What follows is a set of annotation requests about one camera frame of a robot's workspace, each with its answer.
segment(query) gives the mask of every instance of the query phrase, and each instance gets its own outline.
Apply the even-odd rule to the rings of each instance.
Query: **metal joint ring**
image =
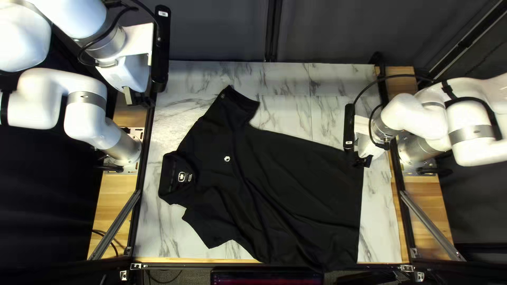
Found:
[[[449,133],[449,139],[452,145],[464,140],[478,137],[495,137],[493,128],[490,125],[475,125],[464,127]]]

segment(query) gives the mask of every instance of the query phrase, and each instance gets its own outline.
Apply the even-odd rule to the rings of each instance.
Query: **black cable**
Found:
[[[120,0],[116,0],[116,1],[104,1],[104,6],[106,6],[107,8],[117,8],[117,7],[129,7],[127,4],[121,2]]]
[[[178,277],[179,277],[179,275],[180,275],[182,272],[183,272],[183,270],[180,270],[180,271],[178,272],[178,274],[176,275],[176,277],[175,277],[175,278],[173,278],[173,279],[171,279],[171,280],[169,280],[169,281],[164,281],[164,282],[162,282],[162,281],[158,281],[158,280],[156,280],[155,278],[153,278],[153,276],[151,275],[150,271],[149,271],[149,270],[146,270],[146,273],[148,274],[148,277],[149,277],[150,279],[152,279],[153,281],[155,281],[155,282],[157,282],[157,283],[160,283],[160,284],[169,284],[169,283],[173,282],[174,280],[176,280],[176,278],[178,278]]]
[[[373,115],[375,114],[375,111],[376,111],[378,108],[380,108],[380,107],[382,107],[382,104],[380,104],[380,105],[376,106],[376,107],[373,109],[372,113],[370,114],[370,120],[368,121],[368,132],[370,133],[370,140],[372,141],[372,143],[373,143],[375,146],[377,146],[377,147],[379,147],[379,148],[381,148],[381,149],[385,150],[385,149],[386,149],[386,147],[385,147],[383,144],[379,144],[378,142],[374,141],[374,140],[373,140],[373,136],[372,136],[372,119],[373,119]]]
[[[158,35],[158,33],[160,32],[161,24],[157,20],[157,16],[155,16],[155,14],[152,12],[152,10],[150,10],[150,8],[146,7],[146,5],[144,5],[143,3],[141,3],[139,0],[131,0],[131,1],[134,2],[136,5],[138,5],[139,7],[141,7],[141,9],[145,10],[150,15],[150,17],[153,18],[153,21],[157,25],[157,35]]]
[[[102,231],[102,230],[94,230],[94,231],[97,231],[99,233],[103,233],[103,234],[106,234],[105,231]],[[119,247],[121,247],[122,249],[125,249],[125,246],[122,245],[115,237],[113,238],[113,240],[118,244]]]
[[[98,232],[98,231],[96,231],[96,230],[92,230],[92,233],[95,233],[95,234],[98,234],[98,235],[100,235],[100,236],[104,237],[104,234],[103,234],[103,233]],[[112,247],[113,247],[113,249],[115,250],[116,257],[118,257],[118,256],[119,256],[119,255],[118,255],[118,250],[116,249],[116,246],[113,244],[113,242],[111,242],[111,246],[112,246]]]
[[[99,64],[97,62],[94,62],[94,63],[89,63],[89,62],[85,62],[82,57],[83,57],[83,53],[85,52],[85,50],[87,50],[89,47],[95,45],[96,43],[102,41],[103,39],[105,39],[112,31],[113,29],[116,28],[116,25],[118,24],[118,21],[120,20],[120,18],[123,16],[123,14],[127,13],[128,11],[138,11],[139,8],[137,7],[127,7],[125,9],[123,9],[122,11],[120,11],[118,13],[118,15],[116,16],[116,18],[113,20],[113,22],[111,23],[111,26],[102,34],[100,35],[98,38],[92,40],[91,42],[85,44],[79,51],[78,51],[78,61],[84,65],[88,65],[88,66],[99,66]]]
[[[433,79],[430,79],[430,78],[427,78],[427,77],[423,77],[423,76],[419,76],[419,75],[414,75],[414,74],[396,74],[396,75],[390,75],[390,76],[385,76],[385,77],[381,77],[381,78],[377,78],[377,80],[375,81],[372,81],[370,84],[368,84],[363,90],[361,90],[361,92],[359,92],[359,94],[357,95],[357,97],[355,98],[354,100],[354,105],[357,103],[357,101],[359,100],[359,98],[361,97],[361,95],[363,93],[366,92],[366,90],[368,90],[370,87],[372,87],[373,85],[375,85],[376,83],[379,83],[379,82],[382,82],[382,81],[385,81],[387,79],[390,79],[390,78],[397,78],[397,77],[415,77],[415,78],[419,78],[421,80],[425,80],[425,81],[429,81],[429,82],[434,82]]]

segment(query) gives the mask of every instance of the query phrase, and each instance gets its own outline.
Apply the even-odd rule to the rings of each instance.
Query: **gray wall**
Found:
[[[380,51],[391,65],[425,66],[496,0],[287,0],[278,58],[367,63]]]
[[[152,11],[172,11],[170,58],[175,60],[262,60],[268,0],[141,0]],[[129,12],[122,25],[150,22]]]
[[[142,1],[172,9],[171,59],[264,59],[269,0]],[[390,65],[431,68],[497,2],[282,0],[278,61],[367,63],[380,51]]]

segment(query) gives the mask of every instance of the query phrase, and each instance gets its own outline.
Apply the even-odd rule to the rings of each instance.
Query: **metal bracket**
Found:
[[[139,270],[141,269],[141,263],[131,263],[130,270]]]
[[[415,267],[410,264],[401,264],[400,270],[404,272],[414,272]]]
[[[459,253],[454,245],[445,237],[440,229],[435,226],[431,219],[424,213],[424,211],[410,198],[406,191],[400,191],[400,198],[407,205],[407,207],[415,214],[421,221],[429,233],[435,238],[440,246],[447,252],[451,260],[466,261],[466,259]]]
[[[123,255],[132,256],[132,247],[131,246],[125,247],[125,250],[123,251]]]
[[[120,271],[120,280],[127,281],[127,270]]]
[[[104,255],[107,247],[112,242],[113,238],[115,237],[116,233],[118,233],[118,230],[122,226],[125,219],[127,219],[128,214],[132,209],[134,208],[135,204],[139,200],[139,197],[141,196],[141,189],[136,190],[132,196],[130,196],[129,200],[123,206],[122,210],[116,216],[115,220],[113,221],[113,224],[109,227],[107,232],[105,233],[104,237],[100,240],[95,250],[90,255],[90,258],[88,260],[99,260]]]
[[[417,248],[411,247],[410,248],[410,257],[411,258],[420,258],[419,252],[417,251]]]
[[[424,281],[424,272],[416,272],[416,273],[417,273],[417,274],[416,274],[416,279],[415,279],[415,281],[416,281],[417,283],[419,283],[419,282],[423,282],[423,281]]]

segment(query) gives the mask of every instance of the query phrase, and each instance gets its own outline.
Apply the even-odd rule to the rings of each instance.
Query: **shirt tag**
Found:
[[[192,181],[193,174],[185,171],[180,171],[178,173],[178,182],[190,182]]]

